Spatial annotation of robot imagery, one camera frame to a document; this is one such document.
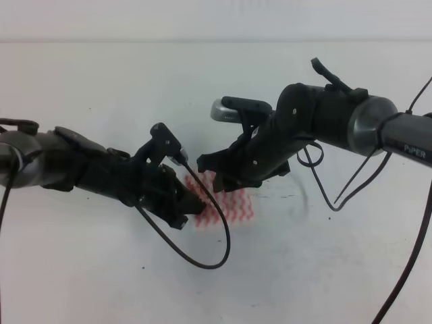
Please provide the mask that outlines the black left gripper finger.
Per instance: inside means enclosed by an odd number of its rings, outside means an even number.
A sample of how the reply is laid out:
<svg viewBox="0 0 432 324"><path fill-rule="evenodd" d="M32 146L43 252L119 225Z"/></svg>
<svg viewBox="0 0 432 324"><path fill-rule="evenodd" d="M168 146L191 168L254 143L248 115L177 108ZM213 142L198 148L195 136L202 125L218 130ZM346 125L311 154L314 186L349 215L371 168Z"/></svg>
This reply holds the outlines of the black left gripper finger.
<svg viewBox="0 0 432 324"><path fill-rule="evenodd" d="M206 203L193 191L189 190L179 180L175 181L175 214L200 215L206 208Z"/></svg>
<svg viewBox="0 0 432 324"><path fill-rule="evenodd" d="M188 222L187 215L198 215L198 210L179 211L177 209L161 209L158 217L166 222L171 228L181 230Z"/></svg>

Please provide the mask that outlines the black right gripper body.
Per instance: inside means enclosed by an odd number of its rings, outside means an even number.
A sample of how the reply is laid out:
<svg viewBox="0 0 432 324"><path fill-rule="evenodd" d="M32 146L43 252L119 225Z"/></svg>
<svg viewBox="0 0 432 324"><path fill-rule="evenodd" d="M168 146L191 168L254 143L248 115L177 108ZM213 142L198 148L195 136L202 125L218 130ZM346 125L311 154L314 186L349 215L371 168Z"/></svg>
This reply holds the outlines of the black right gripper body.
<svg viewBox="0 0 432 324"><path fill-rule="evenodd" d="M304 148L304 123L294 117L242 122L243 134L225 156L225 189L258 188L290 172L288 159Z"/></svg>

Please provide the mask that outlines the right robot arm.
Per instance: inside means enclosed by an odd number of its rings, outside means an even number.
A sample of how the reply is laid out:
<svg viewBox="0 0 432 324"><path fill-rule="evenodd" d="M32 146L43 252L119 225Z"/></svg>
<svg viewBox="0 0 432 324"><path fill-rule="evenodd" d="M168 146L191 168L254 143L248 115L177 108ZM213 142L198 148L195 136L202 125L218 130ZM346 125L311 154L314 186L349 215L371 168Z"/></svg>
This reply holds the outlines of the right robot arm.
<svg viewBox="0 0 432 324"><path fill-rule="evenodd" d="M291 84L276 107L223 97L213 103L211 117L243 129L228 148L198 158L199 172L215 173L216 192L257 188L284 176L289 159L316 142L364 157L385 151L431 164L431 118L399 112L389 99L365 89Z"/></svg>

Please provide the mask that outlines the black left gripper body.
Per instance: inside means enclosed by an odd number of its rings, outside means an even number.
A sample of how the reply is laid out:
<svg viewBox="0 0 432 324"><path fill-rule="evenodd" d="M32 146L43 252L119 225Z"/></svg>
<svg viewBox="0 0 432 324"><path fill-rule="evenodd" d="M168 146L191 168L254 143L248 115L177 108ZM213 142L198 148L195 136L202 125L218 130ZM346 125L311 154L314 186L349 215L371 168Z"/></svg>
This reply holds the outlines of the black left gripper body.
<svg viewBox="0 0 432 324"><path fill-rule="evenodd" d="M77 152L77 160L79 189L118 200L127 207L138 205L161 219L189 214L188 191L167 167L152 167L112 148Z"/></svg>

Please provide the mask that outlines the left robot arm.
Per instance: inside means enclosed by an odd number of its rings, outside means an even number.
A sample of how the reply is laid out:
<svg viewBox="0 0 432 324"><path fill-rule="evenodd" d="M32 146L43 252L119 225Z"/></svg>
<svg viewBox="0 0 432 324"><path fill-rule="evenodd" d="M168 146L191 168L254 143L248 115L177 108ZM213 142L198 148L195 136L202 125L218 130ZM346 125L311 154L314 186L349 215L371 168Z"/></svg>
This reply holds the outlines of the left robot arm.
<svg viewBox="0 0 432 324"><path fill-rule="evenodd" d="M46 133L38 128L35 121L1 119L1 185L7 185L15 169L12 188L79 188L147 209L177 230L206 207L162 163L166 157L186 161L182 145L163 123L151 128L151 139L135 155L105 148L64 127Z"/></svg>

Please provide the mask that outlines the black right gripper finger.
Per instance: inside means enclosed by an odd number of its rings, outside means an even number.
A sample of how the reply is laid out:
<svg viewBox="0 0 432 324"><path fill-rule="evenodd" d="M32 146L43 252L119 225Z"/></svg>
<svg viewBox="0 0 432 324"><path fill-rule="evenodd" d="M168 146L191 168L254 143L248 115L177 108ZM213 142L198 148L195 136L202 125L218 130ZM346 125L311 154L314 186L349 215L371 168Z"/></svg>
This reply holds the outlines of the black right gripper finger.
<svg viewBox="0 0 432 324"><path fill-rule="evenodd" d="M198 172L237 172L239 170L238 156L230 150L203 154L197 159L196 163Z"/></svg>
<svg viewBox="0 0 432 324"><path fill-rule="evenodd" d="M242 189L242 183L233 177L229 177L223 173L216 173L213 179L213 191L219 192L233 192Z"/></svg>

